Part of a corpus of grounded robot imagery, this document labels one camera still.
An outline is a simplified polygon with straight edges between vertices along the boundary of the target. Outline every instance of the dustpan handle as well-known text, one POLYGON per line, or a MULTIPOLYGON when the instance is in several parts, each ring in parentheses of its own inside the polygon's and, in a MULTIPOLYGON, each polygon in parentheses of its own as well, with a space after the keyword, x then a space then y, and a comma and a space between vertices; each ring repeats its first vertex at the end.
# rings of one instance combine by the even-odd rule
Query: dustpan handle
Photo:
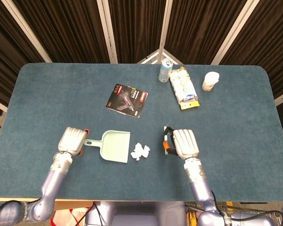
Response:
POLYGON ((94 146, 94 147, 100 147, 100 148, 102 148, 102 146, 103 146, 103 142, 101 140, 85 139, 84 144, 86 146, 94 146))

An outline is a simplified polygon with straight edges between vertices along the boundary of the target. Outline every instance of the white cup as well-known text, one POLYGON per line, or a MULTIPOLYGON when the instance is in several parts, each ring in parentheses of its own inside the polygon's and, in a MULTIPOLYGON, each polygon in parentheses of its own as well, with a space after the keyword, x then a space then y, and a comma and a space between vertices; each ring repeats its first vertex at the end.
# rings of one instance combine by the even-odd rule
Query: white cup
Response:
POLYGON ((210 91, 217 82, 219 82, 219 73, 209 72, 204 77, 202 88, 205 91, 210 91))

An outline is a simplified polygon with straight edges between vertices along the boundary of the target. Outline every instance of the soda can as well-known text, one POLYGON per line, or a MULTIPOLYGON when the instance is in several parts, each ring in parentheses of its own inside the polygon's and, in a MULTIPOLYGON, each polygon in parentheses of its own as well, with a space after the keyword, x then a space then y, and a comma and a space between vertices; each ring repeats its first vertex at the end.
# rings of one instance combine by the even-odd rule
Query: soda can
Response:
POLYGON ((167 82, 173 67, 173 62, 169 58, 165 58, 161 62, 160 72, 158 74, 158 81, 167 82))

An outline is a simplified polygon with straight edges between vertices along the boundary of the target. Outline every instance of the light green dustpan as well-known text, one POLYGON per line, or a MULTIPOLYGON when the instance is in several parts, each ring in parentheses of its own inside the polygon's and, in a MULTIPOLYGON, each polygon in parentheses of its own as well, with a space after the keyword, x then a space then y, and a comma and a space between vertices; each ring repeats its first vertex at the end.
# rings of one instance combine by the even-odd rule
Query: light green dustpan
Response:
POLYGON ((130 132, 107 130, 102 140, 84 140, 87 146, 100 148, 100 155, 109 161, 128 162, 130 132))

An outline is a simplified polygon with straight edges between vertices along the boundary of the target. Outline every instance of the metal rack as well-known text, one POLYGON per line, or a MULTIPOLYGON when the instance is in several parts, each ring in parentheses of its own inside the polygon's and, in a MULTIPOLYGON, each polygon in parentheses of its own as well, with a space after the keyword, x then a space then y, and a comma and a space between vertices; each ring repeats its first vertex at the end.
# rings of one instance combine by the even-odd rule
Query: metal rack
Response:
MULTIPOLYGON (((196 208, 202 208, 201 205, 194 204, 194 203, 189 203, 190 206, 196 207, 196 208)), ((217 205, 220 211, 222 212, 227 212, 229 214, 235 213, 235 212, 242 212, 242 213, 253 213, 253 214, 260 214, 263 213, 264 211, 262 210, 254 210, 254 209, 248 209, 248 208, 243 208, 243 207, 235 207, 235 206, 228 206, 228 205, 217 205)), ((278 226, 281 225, 281 216, 278 213, 272 213, 272 214, 266 214, 266 216, 270 217, 278 226)))

